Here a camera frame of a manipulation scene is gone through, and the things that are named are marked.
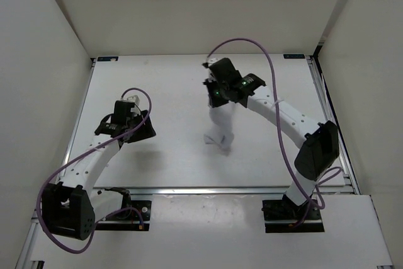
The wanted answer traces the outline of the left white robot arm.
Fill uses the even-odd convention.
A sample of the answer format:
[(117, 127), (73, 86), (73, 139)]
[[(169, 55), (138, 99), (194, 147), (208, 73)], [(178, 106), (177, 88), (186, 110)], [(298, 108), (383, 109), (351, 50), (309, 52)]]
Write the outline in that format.
[(124, 144), (156, 136), (148, 110), (139, 108), (134, 95), (115, 102), (113, 113), (104, 117), (94, 132), (89, 155), (66, 169), (57, 183), (45, 185), (40, 195), (43, 223), (51, 234), (87, 239), (96, 221), (114, 214), (124, 219), (132, 203), (125, 188), (94, 189), (110, 160)]

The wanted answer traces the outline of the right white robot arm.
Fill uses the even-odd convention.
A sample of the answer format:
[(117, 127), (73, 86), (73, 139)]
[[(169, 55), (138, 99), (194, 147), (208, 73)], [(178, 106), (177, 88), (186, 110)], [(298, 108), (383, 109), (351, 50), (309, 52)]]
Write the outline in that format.
[(272, 123), (278, 138), (287, 136), (298, 148), (294, 163), (285, 161), (292, 184), (283, 194), (283, 212), (296, 219), (312, 203), (320, 177), (339, 157), (338, 128), (332, 121), (321, 123), (305, 116), (293, 106), (275, 98), (260, 77), (242, 76), (228, 58), (208, 60), (204, 85), (208, 92), (209, 115), (213, 123), (204, 135), (206, 144), (229, 149), (233, 140), (232, 115), (239, 104)]

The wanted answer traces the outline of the white skirt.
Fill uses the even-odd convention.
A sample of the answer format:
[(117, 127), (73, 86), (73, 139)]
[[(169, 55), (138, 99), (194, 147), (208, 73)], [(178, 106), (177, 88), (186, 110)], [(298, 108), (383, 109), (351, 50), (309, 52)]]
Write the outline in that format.
[(209, 107), (211, 127), (204, 133), (203, 140), (206, 145), (215, 145), (222, 154), (228, 155), (231, 152), (231, 145), (234, 141), (233, 117), (236, 111), (236, 104), (229, 102), (226, 105)]

